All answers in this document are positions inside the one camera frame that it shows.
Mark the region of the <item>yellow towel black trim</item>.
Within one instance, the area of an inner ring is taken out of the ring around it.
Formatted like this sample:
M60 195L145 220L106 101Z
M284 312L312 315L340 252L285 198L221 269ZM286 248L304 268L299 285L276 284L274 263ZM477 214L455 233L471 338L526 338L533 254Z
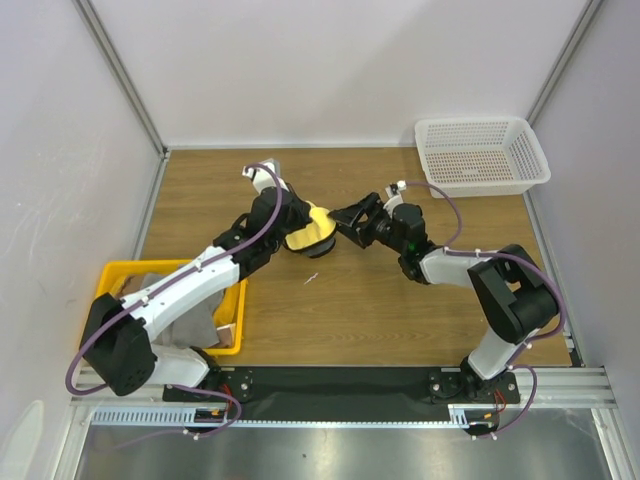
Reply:
M336 244L336 222L329 216L329 210L309 202L311 223L303 229L286 236L284 247L293 253L307 258L320 258L334 248Z

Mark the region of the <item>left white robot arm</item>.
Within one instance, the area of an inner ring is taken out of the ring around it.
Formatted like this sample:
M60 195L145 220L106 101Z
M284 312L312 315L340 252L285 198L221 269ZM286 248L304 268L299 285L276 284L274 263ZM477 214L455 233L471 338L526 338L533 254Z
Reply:
M295 194L267 188L180 269L121 299L109 293L96 298L77 356L117 396L156 383L184 385L195 398L211 399L220 388L212 359L197 347L161 346L156 339L193 307L265 266L287 235L311 224L310 210Z

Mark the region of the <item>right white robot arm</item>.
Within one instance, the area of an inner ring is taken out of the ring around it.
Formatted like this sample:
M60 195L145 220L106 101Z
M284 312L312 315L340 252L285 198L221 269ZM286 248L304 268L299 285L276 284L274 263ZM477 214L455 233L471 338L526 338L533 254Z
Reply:
M371 193L329 216L337 230L359 247L378 242L396 252L409 280L475 292L488 330L460 365L461 392L471 401L481 402L493 394L516 356L563 311L557 288L521 246L456 253L429 238L422 209L404 202L399 194L384 202Z

